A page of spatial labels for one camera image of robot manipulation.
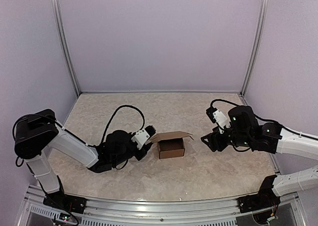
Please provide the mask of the front aluminium frame rail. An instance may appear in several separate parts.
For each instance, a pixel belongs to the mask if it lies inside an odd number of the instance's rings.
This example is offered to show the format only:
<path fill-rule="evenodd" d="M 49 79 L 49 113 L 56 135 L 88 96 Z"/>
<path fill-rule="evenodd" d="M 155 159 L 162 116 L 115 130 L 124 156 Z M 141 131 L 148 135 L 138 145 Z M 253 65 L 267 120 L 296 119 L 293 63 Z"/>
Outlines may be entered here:
<path fill-rule="evenodd" d="M 63 211 L 43 204 L 44 193 L 30 185 L 15 220 L 16 226 L 75 225 L 62 221 Z M 256 225 L 257 212 L 241 213 L 237 197 L 179 202 L 140 202 L 88 197 L 81 214 L 74 213 L 81 226 L 237 226 Z"/>

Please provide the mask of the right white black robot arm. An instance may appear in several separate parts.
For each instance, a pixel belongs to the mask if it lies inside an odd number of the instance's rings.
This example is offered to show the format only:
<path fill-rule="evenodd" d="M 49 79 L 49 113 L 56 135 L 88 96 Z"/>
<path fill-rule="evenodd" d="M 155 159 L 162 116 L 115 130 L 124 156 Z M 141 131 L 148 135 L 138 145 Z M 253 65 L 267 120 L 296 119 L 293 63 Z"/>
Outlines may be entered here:
<path fill-rule="evenodd" d="M 217 126 L 211 133 L 201 137 L 201 141 L 213 152 L 223 151 L 232 146 L 235 150 L 264 151 L 271 154 L 292 154 L 309 159 L 318 158 L 318 138 L 305 135 L 279 124 L 266 120 L 263 125 L 250 106 L 238 105 L 227 115 L 210 106 L 206 114 Z M 254 204 L 265 208 L 274 197 L 317 187 L 318 168 L 312 167 L 287 175 L 266 177 L 254 197 Z"/>

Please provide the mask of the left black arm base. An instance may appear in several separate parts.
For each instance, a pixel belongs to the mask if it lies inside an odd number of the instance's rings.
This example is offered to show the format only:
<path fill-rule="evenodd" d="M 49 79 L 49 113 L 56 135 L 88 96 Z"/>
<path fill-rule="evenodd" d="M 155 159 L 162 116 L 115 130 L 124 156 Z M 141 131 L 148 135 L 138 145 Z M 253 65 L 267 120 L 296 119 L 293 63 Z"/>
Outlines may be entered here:
<path fill-rule="evenodd" d="M 60 178 L 57 176 L 59 183 L 59 190 L 54 193 L 47 193 L 41 186 L 42 191 L 45 194 L 43 204 L 56 209 L 64 210 L 67 213 L 83 214 L 87 199 L 84 197 L 68 195 L 64 192 L 64 188 Z"/>

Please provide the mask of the brown cardboard box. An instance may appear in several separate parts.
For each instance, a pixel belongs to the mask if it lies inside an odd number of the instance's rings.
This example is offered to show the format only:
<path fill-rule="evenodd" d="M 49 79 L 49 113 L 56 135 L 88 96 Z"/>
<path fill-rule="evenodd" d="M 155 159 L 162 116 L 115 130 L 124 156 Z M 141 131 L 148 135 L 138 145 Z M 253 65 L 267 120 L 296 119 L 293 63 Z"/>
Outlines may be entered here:
<path fill-rule="evenodd" d="M 152 143 L 157 145 L 159 159 L 183 157 L 185 153 L 184 138 L 191 138 L 193 135 L 183 131 L 157 133 L 150 138 Z"/>

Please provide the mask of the right aluminium corner post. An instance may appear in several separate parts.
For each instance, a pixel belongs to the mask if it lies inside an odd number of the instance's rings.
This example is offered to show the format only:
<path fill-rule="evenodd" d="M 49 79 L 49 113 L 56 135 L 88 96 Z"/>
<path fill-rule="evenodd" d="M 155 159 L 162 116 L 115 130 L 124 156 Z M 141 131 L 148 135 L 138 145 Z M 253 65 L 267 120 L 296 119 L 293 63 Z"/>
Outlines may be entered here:
<path fill-rule="evenodd" d="M 248 86 L 250 84 L 252 73 L 253 73 L 253 70 L 254 70 L 255 63 L 256 63 L 256 58 L 257 58 L 259 46 L 260 46 L 260 43 L 261 43 L 263 28 L 264 28 L 265 19 L 266 19 L 268 1 L 269 0 L 261 0 L 261 2 L 260 2 L 260 10 L 259 10 L 259 15 L 258 15 L 258 20 L 257 20 L 257 25 L 256 25 L 256 31 L 255 31 L 254 41 L 253 41 L 253 45 L 252 45 L 252 50 L 251 50 L 251 54 L 250 54 L 250 57 L 249 57 L 247 70 L 246 70 L 246 73 L 245 73 L 245 76 L 244 76 L 242 88 L 241 88 L 241 91 L 240 91 L 240 95 L 241 95 L 242 98 L 244 98 L 246 93 L 247 93 Z"/>

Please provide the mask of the aluminium corner post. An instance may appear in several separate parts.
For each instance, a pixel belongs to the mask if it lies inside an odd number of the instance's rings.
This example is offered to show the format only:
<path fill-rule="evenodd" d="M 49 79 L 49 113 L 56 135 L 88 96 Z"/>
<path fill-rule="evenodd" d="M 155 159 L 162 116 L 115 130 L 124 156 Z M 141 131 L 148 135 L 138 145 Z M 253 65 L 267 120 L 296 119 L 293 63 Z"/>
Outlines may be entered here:
<path fill-rule="evenodd" d="M 250 54 L 250 57 L 249 57 L 247 70 L 246 70 L 246 73 L 245 73 L 245 76 L 244 76 L 242 88 L 241 88 L 241 91 L 240 91 L 240 95 L 241 95 L 242 98 L 244 98 L 246 93 L 247 93 L 248 86 L 250 84 L 252 73 L 253 73 L 253 70 L 254 70 L 255 63 L 256 63 L 256 58 L 257 58 L 259 46 L 260 46 L 260 43 L 261 43 L 263 28 L 264 28 L 265 19 L 266 19 L 268 1 L 269 0 L 261 0 L 261 2 L 260 2 L 260 10 L 259 10 L 259 15 L 258 15 L 258 20 L 257 20 L 257 25 L 256 25 L 256 31 L 255 31 L 254 41 L 253 41 L 253 45 L 252 45 L 252 50 L 251 50 L 251 54 Z"/>
<path fill-rule="evenodd" d="M 66 68 L 67 68 L 67 71 L 69 73 L 72 87 L 73 87 L 74 92 L 78 98 L 81 95 L 81 90 L 80 90 L 80 86 L 79 86 L 79 83 L 78 83 L 78 80 L 76 77 L 75 69 L 73 67 L 73 63 L 71 60 L 69 47 L 67 44 L 67 39 L 66 39 L 65 31 L 64 31 L 64 26 L 63 26 L 63 18 L 62 18 L 60 3 L 59 3 L 59 0 L 51 0 L 51 2 L 52 2 L 54 18 L 55 18 L 55 22 L 56 22 L 56 26 L 57 26 L 57 32 L 58 32 L 58 36 L 60 39 L 60 45 L 62 48 L 64 60 L 66 63 Z"/>

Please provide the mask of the left aluminium corner post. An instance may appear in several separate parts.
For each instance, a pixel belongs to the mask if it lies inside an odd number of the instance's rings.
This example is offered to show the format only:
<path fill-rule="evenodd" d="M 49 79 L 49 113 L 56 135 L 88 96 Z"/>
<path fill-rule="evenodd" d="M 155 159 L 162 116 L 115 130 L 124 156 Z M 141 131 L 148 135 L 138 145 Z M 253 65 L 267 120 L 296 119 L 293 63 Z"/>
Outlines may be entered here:
<path fill-rule="evenodd" d="M 78 98 L 81 95 L 81 90 L 80 90 L 80 86 L 79 86 L 79 83 L 78 83 L 78 80 L 76 77 L 75 69 L 73 67 L 73 63 L 71 60 L 69 47 L 67 44 L 67 39 L 66 39 L 65 31 L 64 31 L 64 26 L 63 26 L 63 18 L 62 18 L 60 3 L 59 3 L 59 0 L 51 0 L 51 2 L 52 2 L 54 18 L 55 18 L 55 22 L 56 22 L 56 26 L 57 26 L 57 32 L 58 32 L 58 36 L 60 39 L 60 45 L 62 48 L 64 60 L 66 63 L 66 68 L 67 68 L 67 71 L 69 73 L 72 87 L 73 87 L 74 92 Z"/>

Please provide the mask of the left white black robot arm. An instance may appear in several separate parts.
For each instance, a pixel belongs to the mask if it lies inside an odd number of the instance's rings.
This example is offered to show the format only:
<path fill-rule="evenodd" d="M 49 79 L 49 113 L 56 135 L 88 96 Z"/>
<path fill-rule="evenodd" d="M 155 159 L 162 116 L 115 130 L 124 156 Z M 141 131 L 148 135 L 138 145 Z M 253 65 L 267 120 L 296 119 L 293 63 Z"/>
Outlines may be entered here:
<path fill-rule="evenodd" d="M 131 158 L 143 159 L 152 146 L 150 138 L 156 129 L 142 126 L 138 131 L 128 133 L 116 130 L 102 135 L 101 143 L 90 145 L 67 130 L 51 109 L 35 114 L 27 114 L 16 120 L 12 127 L 14 151 L 17 158 L 25 162 L 42 190 L 58 208 L 70 203 L 64 193 L 59 177 L 51 168 L 44 150 L 55 149 L 76 160 L 94 173 L 103 173 L 119 165 L 126 165 Z"/>

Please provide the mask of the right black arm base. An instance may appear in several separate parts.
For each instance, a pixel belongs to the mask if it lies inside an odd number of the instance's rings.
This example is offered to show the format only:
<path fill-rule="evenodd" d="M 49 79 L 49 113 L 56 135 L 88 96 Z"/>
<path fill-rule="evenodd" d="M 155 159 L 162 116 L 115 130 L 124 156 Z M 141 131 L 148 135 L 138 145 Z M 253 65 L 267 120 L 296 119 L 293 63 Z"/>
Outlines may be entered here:
<path fill-rule="evenodd" d="M 237 199 L 240 213 L 257 211 L 273 206 L 278 206 L 280 196 L 273 192 L 273 182 L 277 175 L 265 177 L 258 192 L 252 195 L 246 195 Z"/>

